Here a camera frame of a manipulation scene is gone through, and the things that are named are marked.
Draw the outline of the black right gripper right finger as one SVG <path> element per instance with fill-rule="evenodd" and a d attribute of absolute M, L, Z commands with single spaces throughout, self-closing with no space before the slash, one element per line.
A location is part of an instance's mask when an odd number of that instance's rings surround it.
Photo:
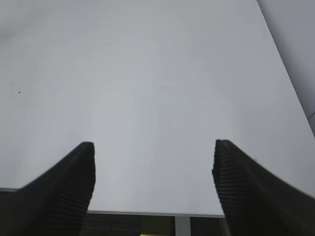
<path fill-rule="evenodd" d="M 233 236 L 313 236 L 315 200 L 229 140 L 216 140 L 212 175 Z"/>

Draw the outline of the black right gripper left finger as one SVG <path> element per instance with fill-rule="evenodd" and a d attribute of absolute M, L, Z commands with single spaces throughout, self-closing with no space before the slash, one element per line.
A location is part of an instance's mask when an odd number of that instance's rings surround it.
<path fill-rule="evenodd" d="M 95 187 L 95 147 L 82 142 L 21 189 L 0 197 L 2 236 L 78 236 Z"/>

